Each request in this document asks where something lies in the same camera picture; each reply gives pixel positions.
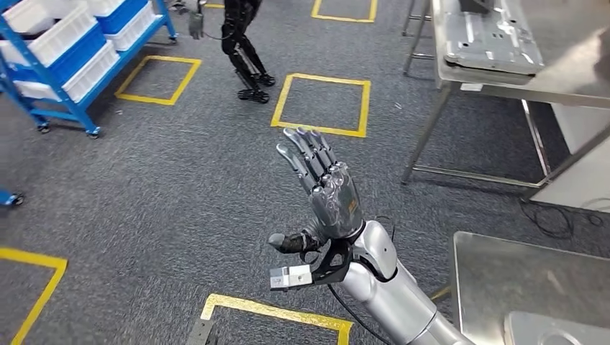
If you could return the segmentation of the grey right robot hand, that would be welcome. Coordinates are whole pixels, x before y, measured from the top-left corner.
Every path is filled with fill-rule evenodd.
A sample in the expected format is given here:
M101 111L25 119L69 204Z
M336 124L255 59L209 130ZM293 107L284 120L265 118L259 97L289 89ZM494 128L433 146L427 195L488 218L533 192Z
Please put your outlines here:
M331 239L348 239L365 223L360 197L349 168L314 129L283 129L296 151L285 144L276 150L290 165L306 192L315 218L290 235L274 233L268 244L283 254L315 252Z

